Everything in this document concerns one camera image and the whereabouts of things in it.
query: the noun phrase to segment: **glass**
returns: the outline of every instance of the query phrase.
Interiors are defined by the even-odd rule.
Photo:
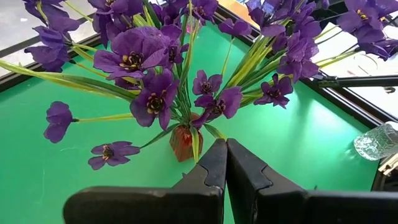
[[[357,152],[371,161],[398,152],[398,124],[389,121],[374,128],[354,140]]]

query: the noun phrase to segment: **green table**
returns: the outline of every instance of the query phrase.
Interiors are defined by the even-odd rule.
[[[195,42],[189,84],[199,69],[209,75],[220,73],[228,47],[229,36],[220,34],[215,26],[202,28]],[[234,42],[226,76],[247,49],[244,43]],[[74,60],[82,62],[80,57]],[[64,72],[95,77],[70,65]],[[222,117],[212,125],[305,189],[317,185],[322,190],[370,190],[377,161],[358,156],[352,143],[367,127],[303,83],[294,89],[287,110],[249,105],[231,120]],[[36,78],[2,92],[0,223],[62,223],[64,202],[81,189],[94,185],[171,187],[182,172],[194,166],[192,159],[177,162],[167,136],[131,157],[126,165],[93,171],[87,164],[93,146],[113,141],[143,145],[161,131],[158,123],[151,128],[142,128],[134,120],[72,124],[64,140],[52,144],[43,132],[47,126],[45,111],[53,101],[68,103],[77,118],[129,112],[123,100]],[[203,136],[205,152],[214,139],[205,130]],[[228,193],[224,222],[233,223]]]

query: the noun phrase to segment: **brown vase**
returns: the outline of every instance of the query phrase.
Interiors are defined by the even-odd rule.
[[[191,119],[197,119],[199,115],[192,113]],[[199,134],[199,155],[203,147],[203,136],[198,130]],[[186,161],[187,159],[193,157],[192,151],[192,135],[188,126],[180,125],[176,127],[170,138],[170,145],[174,151],[175,157],[179,162]]]

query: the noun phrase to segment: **purple flower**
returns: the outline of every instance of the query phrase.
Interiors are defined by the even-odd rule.
[[[263,96],[254,101],[254,105],[265,105],[268,103],[273,103],[274,106],[279,105],[286,109],[286,104],[289,99],[285,97],[293,92],[293,86],[289,77],[283,77],[278,79],[278,74],[272,76],[274,84],[269,85],[268,82],[261,83],[261,89]]]
[[[233,37],[249,35],[251,33],[250,25],[241,19],[238,19],[235,24],[232,22],[232,19],[227,19],[218,24],[218,28],[221,32],[232,35]]]
[[[36,18],[39,18],[44,24],[47,22],[43,16],[37,10],[37,3],[41,2],[41,8],[44,14],[48,16],[63,16],[69,17],[69,14],[55,6],[62,7],[59,3],[65,0],[23,0],[25,2],[25,9],[28,13],[32,14]]]
[[[50,124],[44,131],[44,137],[52,143],[58,143],[63,139],[70,123],[78,120],[73,119],[67,104],[55,101],[47,110],[47,121]]]
[[[195,106],[202,107],[205,111],[198,119],[192,121],[192,125],[200,128],[205,122],[212,121],[221,114],[227,119],[232,118],[239,109],[242,97],[240,86],[223,90],[218,99],[211,95],[199,96],[194,102]]]
[[[142,78],[143,71],[158,65],[164,59],[164,40],[154,27],[138,27],[120,33],[111,43],[112,52],[97,50],[94,67],[110,73],[108,80],[117,77]]]
[[[275,42],[272,44],[272,51],[276,54],[278,51],[285,49],[286,45],[287,37],[286,33],[283,32],[275,37]]]
[[[130,111],[139,125],[149,127],[159,117],[160,127],[167,129],[170,122],[170,106],[177,95],[179,80],[173,81],[170,70],[155,75],[130,104]]]
[[[170,2],[167,6],[161,7],[158,4],[151,3],[152,8],[154,9],[156,16],[158,17],[159,21],[162,25],[176,25],[181,26],[181,7],[186,6],[183,4],[178,4],[177,1]]]
[[[130,161],[126,156],[135,155],[140,152],[139,147],[132,146],[131,144],[131,142],[127,141],[117,141],[95,146],[91,150],[91,153],[102,156],[92,157],[88,160],[88,164],[93,170],[102,168],[106,163],[110,166],[125,164]]]
[[[93,29],[95,32],[100,34],[101,42],[105,48],[108,48],[109,38],[108,38],[107,28],[108,28],[108,26],[110,26],[110,24],[113,24],[112,18],[110,15],[94,13]]]
[[[374,54],[386,61],[392,56],[392,51],[398,47],[398,40],[383,40],[376,43],[359,44],[358,50],[363,50],[367,54]]]
[[[300,31],[302,37],[314,38],[321,34],[322,29],[319,21],[316,21],[312,16],[307,16],[304,20],[296,23],[294,32]]]
[[[217,7],[217,0],[192,0],[192,16],[198,19],[203,26],[206,25],[206,21],[214,23],[213,15]]]
[[[368,0],[345,0],[348,12],[341,15],[337,23],[343,31],[352,32],[369,24],[373,29],[382,30],[379,12]]]
[[[69,61],[68,50],[60,32],[44,26],[34,28],[46,46],[28,47],[25,53],[31,53],[33,60],[41,63],[48,72],[62,72],[62,65]]]
[[[165,57],[162,63],[165,64],[166,68],[171,69],[173,64],[183,62],[182,53],[188,51],[189,44],[181,46],[179,37],[182,30],[176,25],[163,26],[161,33],[165,36],[162,40],[166,47],[164,52]]]
[[[319,52],[312,38],[300,38],[300,32],[294,33],[287,42],[287,54],[280,59],[278,73],[293,74],[293,82],[299,78],[310,78],[317,74],[318,65],[311,58]]]
[[[206,73],[203,70],[197,72],[197,77],[193,79],[193,94],[195,95],[213,95],[220,89],[223,82],[222,75],[212,75],[207,79]]]
[[[384,39],[384,33],[381,30],[373,29],[370,25],[362,26],[354,31],[354,36],[358,43],[373,43]]]
[[[261,28],[261,34],[274,37],[285,32],[285,26],[275,22],[286,19],[294,12],[296,4],[292,0],[250,0],[246,3],[251,19]]]
[[[124,13],[128,10],[128,0],[88,0],[98,14]]]

